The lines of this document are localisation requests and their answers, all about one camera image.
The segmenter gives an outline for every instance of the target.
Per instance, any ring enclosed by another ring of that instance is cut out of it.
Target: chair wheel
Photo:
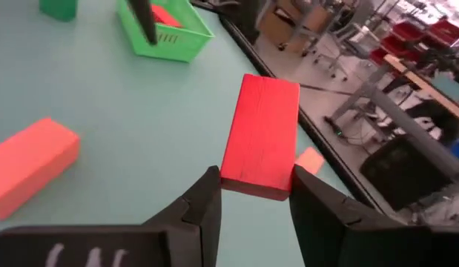
[[[287,47],[287,44],[279,44],[279,45],[277,46],[277,48],[279,49],[279,51],[284,51],[286,47]]]

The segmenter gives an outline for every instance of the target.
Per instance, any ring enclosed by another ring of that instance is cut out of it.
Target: office chair
[[[366,23],[373,11],[374,6],[370,0],[359,1],[351,21],[349,21],[345,27],[332,33],[334,43],[340,51],[339,54],[335,57],[331,57],[323,53],[319,53],[317,58],[314,60],[314,64],[317,64],[321,59],[325,59],[330,62],[328,68],[333,71],[333,74],[331,75],[332,78],[336,77],[336,70],[340,70],[345,75],[343,81],[348,80],[346,70],[339,63],[340,57],[356,56],[358,59],[369,59],[370,51],[359,43],[350,41],[350,38],[362,31],[362,25]],[[379,41],[372,32],[368,31],[367,34],[376,40],[376,42]]]

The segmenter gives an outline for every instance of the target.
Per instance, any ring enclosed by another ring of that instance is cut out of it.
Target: black table border
[[[237,43],[240,49],[251,61],[252,65],[256,68],[259,75],[276,78],[274,73],[268,68],[264,61],[259,57],[252,44],[244,37],[239,31],[236,25],[231,22],[230,19],[226,18],[224,14],[219,12],[211,4],[191,1],[195,7],[202,8],[204,10],[218,14],[219,20],[222,26],[228,31],[231,38]],[[338,153],[330,146],[326,138],[321,134],[320,130],[311,121],[305,111],[299,107],[298,112],[298,123],[302,129],[306,132],[308,137],[318,147],[320,153],[323,155],[328,164],[333,168],[334,172],[344,182],[346,187],[350,190],[358,201],[361,201],[365,205],[372,208],[376,208],[378,211],[386,213],[378,204],[376,198],[369,193],[369,190],[359,181],[359,179],[349,169],[347,164],[340,158]]]

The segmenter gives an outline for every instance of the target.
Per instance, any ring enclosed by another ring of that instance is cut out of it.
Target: teal table surface
[[[256,70],[198,11],[216,37],[185,64],[135,56],[112,1],[82,0],[63,23],[36,0],[0,0],[0,142],[45,116],[82,139],[78,161],[0,230],[140,224],[220,165],[242,76]],[[310,146],[299,128],[297,154]],[[328,164],[317,176],[348,194]],[[302,266],[288,201],[223,191],[217,265]]]

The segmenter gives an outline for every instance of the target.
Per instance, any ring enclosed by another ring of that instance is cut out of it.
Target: green plastic basket
[[[137,55],[190,62],[214,37],[187,0],[152,0],[152,4],[164,7],[183,28],[156,24],[158,44],[149,45],[127,1],[118,0],[120,19]]]

